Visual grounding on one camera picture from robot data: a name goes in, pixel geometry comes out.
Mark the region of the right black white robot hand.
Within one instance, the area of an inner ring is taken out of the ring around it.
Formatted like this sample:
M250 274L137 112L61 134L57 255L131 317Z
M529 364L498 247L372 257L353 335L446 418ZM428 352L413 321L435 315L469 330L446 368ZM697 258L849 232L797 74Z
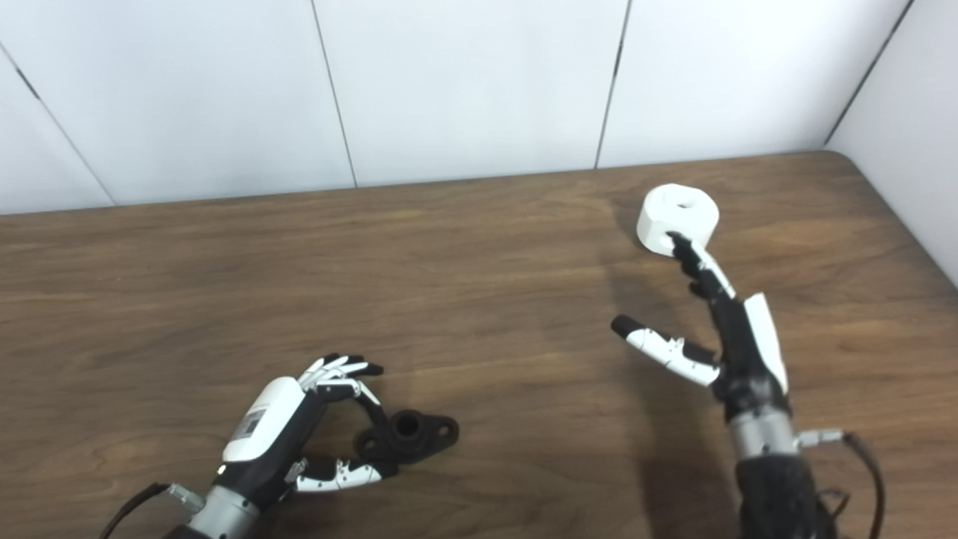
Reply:
M612 331L668 371L711 389L728 421L766 407L793 416L787 369L764 294L739 296L701 243L677 231L668 236L690 291L708 307L721 349L660 332L625 314L613 318Z

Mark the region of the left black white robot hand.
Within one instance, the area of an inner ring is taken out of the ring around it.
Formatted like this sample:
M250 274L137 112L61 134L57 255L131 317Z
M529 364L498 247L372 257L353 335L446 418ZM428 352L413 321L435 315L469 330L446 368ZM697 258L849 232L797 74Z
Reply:
M264 512L291 493L333 492L393 478L398 465L389 461L305 456L305 445L334 403L355 400L374 426L386 423L379 399L359 379L382 372L362 356L332 354L316 359L297 378L274 379L230 437L213 484Z

